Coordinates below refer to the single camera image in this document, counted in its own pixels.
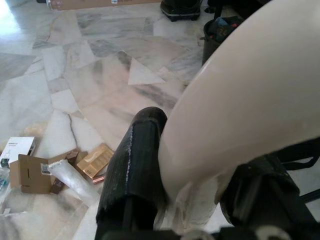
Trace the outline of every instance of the plastic bag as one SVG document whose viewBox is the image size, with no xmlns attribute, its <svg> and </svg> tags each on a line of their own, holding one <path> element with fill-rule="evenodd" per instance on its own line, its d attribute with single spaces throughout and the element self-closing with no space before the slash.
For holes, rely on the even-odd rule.
<svg viewBox="0 0 320 240">
<path fill-rule="evenodd" d="M 48 170 L 53 176 L 73 189 L 88 207 L 99 200 L 100 195 L 67 160 L 64 159 L 50 164 Z"/>
</svg>

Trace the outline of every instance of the debris on floor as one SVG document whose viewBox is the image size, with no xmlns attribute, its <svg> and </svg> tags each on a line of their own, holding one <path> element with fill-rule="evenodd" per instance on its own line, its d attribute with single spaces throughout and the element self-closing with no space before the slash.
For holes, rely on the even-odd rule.
<svg viewBox="0 0 320 240">
<path fill-rule="evenodd" d="M 102 143 L 90 154 L 75 148 L 52 158 L 32 156 L 35 148 L 35 137 L 9 139 L 0 159 L 0 203 L 13 188 L 26 194 L 57 195 L 69 187 L 88 207 L 99 199 L 93 185 L 105 179 L 114 154 L 108 145 Z"/>
</svg>

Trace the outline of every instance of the black foam padding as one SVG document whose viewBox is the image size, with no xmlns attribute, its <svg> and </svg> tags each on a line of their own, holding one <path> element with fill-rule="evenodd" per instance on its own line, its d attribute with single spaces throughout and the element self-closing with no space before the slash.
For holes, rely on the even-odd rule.
<svg viewBox="0 0 320 240">
<path fill-rule="evenodd" d="M 108 165 L 96 215 L 98 226 L 106 219 L 120 223 L 128 198 L 133 198 L 135 220 L 152 219 L 148 225 L 165 206 L 158 148 L 166 121 L 166 114 L 157 107 L 144 108 L 132 120 Z"/>
</svg>

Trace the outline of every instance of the brown cardboard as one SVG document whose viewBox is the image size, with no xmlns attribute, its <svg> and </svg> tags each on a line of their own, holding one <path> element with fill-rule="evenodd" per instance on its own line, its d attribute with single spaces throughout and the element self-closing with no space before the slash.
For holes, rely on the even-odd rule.
<svg viewBox="0 0 320 240">
<path fill-rule="evenodd" d="M 10 163 L 10 187 L 18 188 L 21 185 L 19 161 Z"/>
<path fill-rule="evenodd" d="M 158 2 L 161 0 L 50 0 L 50 5 L 52 10 L 72 10 Z"/>
<path fill-rule="evenodd" d="M 77 167 L 80 168 L 85 174 L 93 179 L 108 163 L 112 158 L 114 151 L 102 143 L 93 152 L 81 160 Z"/>
<path fill-rule="evenodd" d="M 17 188 L 21 185 L 23 193 L 50 193 L 56 178 L 50 175 L 43 175 L 41 164 L 51 164 L 62 159 L 75 162 L 78 155 L 85 156 L 87 154 L 87 152 L 77 154 L 78 152 L 79 150 L 74 149 L 49 159 L 20 154 L 18 161 L 10 164 L 11 188 Z"/>
<path fill-rule="evenodd" d="M 41 164 L 48 159 L 19 154 L 21 192 L 27 194 L 47 194 L 51 190 L 51 176 L 43 175 Z"/>
</svg>

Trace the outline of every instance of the open cardboard box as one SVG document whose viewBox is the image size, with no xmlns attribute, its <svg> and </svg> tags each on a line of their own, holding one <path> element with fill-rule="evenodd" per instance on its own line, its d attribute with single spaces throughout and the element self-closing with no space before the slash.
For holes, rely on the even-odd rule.
<svg viewBox="0 0 320 240">
<path fill-rule="evenodd" d="M 75 161 L 76 165 L 82 160 L 87 152 L 79 152 L 74 149 L 53 158 L 40 158 L 19 154 L 18 161 L 10 164 L 11 188 L 21 185 L 21 191 L 28 194 L 49 194 L 56 178 L 46 172 L 46 165 L 67 159 Z"/>
<path fill-rule="evenodd" d="M 89 9 L 121 5 L 158 3 L 161 0 L 50 0 L 52 10 Z"/>
</svg>

